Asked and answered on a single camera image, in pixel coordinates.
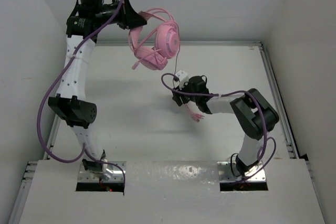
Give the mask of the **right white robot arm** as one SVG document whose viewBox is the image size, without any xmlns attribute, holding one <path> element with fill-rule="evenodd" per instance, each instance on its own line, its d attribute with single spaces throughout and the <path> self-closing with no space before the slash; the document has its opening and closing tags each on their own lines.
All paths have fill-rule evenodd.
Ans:
<svg viewBox="0 0 336 224">
<path fill-rule="evenodd" d="M 172 89 L 172 99 L 178 106 L 193 102 L 205 114 L 235 115 L 245 133 L 235 159 L 238 176 L 244 176 L 261 161 L 266 152 L 267 133 L 279 122 L 279 115 L 257 89 L 212 94 L 205 76 L 189 77 L 183 72 L 174 74 L 173 81 L 177 87 Z"/>
</svg>

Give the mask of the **pink headphones with cable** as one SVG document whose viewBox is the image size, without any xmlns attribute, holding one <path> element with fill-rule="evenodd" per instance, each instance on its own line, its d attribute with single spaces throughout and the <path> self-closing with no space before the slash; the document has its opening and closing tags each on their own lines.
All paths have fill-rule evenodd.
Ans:
<svg viewBox="0 0 336 224">
<path fill-rule="evenodd" d="M 137 61 L 136 69 L 142 64 L 150 70 L 163 70 L 169 59 L 178 57 L 181 50 L 180 29 L 174 16 L 162 8 L 151 8 L 138 12 L 146 21 L 155 18 L 162 23 L 139 41 L 142 26 L 129 31 L 128 44 Z"/>
</svg>

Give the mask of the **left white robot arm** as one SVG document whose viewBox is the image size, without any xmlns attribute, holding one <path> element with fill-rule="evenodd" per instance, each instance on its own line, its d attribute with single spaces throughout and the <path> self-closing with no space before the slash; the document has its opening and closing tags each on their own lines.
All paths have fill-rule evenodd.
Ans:
<svg viewBox="0 0 336 224">
<path fill-rule="evenodd" d="M 98 33 L 106 26 L 117 24 L 122 29 L 146 24 L 130 5 L 129 0 L 76 0 L 66 25 L 67 54 L 64 70 L 54 97 L 48 98 L 49 107 L 72 129 L 82 154 L 93 161 L 101 161 L 104 150 L 91 135 L 97 116 L 97 106 L 86 100 L 85 86 L 89 61 L 96 46 Z"/>
</svg>

